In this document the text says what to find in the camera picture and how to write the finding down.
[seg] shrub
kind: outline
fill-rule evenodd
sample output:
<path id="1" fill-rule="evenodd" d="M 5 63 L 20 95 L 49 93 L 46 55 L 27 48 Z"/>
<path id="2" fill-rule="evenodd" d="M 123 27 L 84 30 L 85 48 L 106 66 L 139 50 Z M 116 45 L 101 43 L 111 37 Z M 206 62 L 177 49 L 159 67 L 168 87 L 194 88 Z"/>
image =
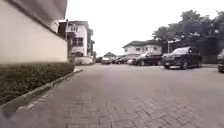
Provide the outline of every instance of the shrub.
<path id="1" fill-rule="evenodd" d="M 69 63 L 0 66 L 0 105 L 72 71 Z"/>

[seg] dark car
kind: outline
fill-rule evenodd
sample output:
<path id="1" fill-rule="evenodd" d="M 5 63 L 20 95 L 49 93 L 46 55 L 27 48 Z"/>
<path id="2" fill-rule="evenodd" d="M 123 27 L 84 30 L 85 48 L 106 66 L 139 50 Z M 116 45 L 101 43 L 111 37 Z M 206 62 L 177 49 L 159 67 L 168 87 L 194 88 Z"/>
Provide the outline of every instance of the dark car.
<path id="1" fill-rule="evenodd" d="M 201 67 L 202 57 L 196 47 L 177 48 L 170 54 L 162 57 L 162 64 L 166 69 L 171 66 L 180 66 L 182 69 L 188 67 Z"/>
<path id="2" fill-rule="evenodd" d="M 127 63 L 128 60 L 129 60 L 129 58 L 122 57 L 122 58 L 117 59 L 115 63 L 116 64 L 125 64 L 125 63 Z"/>
<path id="3" fill-rule="evenodd" d="M 162 55 L 153 55 L 150 52 L 141 54 L 139 57 L 132 60 L 133 65 L 161 65 Z"/>
<path id="4" fill-rule="evenodd" d="M 224 49 L 218 55 L 217 60 L 218 60 L 218 71 L 224 73 Z"/>

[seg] sky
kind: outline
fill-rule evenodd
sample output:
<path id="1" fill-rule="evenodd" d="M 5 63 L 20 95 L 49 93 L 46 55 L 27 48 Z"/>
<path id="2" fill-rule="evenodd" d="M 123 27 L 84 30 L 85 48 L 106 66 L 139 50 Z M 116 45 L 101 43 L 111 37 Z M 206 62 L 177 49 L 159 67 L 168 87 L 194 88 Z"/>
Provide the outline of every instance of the sky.
<path id="1" fill-rule="evenodd" d="M 124 45 L 152 39 L 153 31 L 180 21 L 184 11 L 214 18 L 223 5 L 224 0 L 68 0 L 66 19 L 89 22 L 97 56 L 122 55 Z"/>

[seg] curb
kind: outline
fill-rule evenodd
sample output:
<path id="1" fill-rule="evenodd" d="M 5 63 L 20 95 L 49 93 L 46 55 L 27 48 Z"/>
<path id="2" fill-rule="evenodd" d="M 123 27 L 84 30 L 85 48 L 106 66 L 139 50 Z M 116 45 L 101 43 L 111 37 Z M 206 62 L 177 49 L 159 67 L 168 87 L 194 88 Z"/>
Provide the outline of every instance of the curb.
<path id="1" fill-rule="evenodd" d="M 5 104 L 3 104 L 2 106 L 0 106 L 0 122 L 2 120 L 4 121 L 4 119 L 10 118 L 19 107 L 28 104 L 34 98 L 36 98 L 37 96 L 40 96 L 44 92 L 50 90 L 55 85 L 63 82 L 64 80 L 68 79 L 69 77 L 71 77 L 77 73 L 80 73 L 82 71 L 83 71 L 82 69 L 74 70 L 72 73 L 69 73 L 63 77 L 60 77 L 50 83 L 47 83 L 41 87 L 38 87 L 38 88 L 34 89 L 33 91 L 23 94 Z"/>
<path id="2" fill-rule="evenodd" d="M 217 68 L 217 64 L 202 64 L 203 68 Z"/>

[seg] residential building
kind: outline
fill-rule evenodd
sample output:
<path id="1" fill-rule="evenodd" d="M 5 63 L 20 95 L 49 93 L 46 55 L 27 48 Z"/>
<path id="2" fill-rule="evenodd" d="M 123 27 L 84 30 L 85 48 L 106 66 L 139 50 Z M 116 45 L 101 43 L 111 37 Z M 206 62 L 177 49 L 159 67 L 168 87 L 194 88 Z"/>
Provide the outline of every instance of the residential building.
<path id="1" fill-rule="evenodd" d="M 93 44 L 91 40 L 93 30 L 89 28 L 87 21 L 66 21 L 59 23 L 58 33 L 68 40 L 68 56 L 75 63 L 93 62 Z"/>
<path id="2" fill-rule="evenodd" d="M 106 53 L 103 57 L 108 58 L 110 60 L 116 59 L 116 55 L 111 52 Z"/>
<path id="3" fill-rule="evenodd" d="M 0 5 L 0 64 L 67 61 L 67 43 L 56 32 L 67 0 L 1 0 Z"/>
<path id="4" fill-rule="evenodd" d="M 124 55 L 126 56 L 139 56 L 145 52 L 152 54 L 162 54 L 162 48 L 159 44 L 152 41 L 132 41 L 125 45 Z"/>

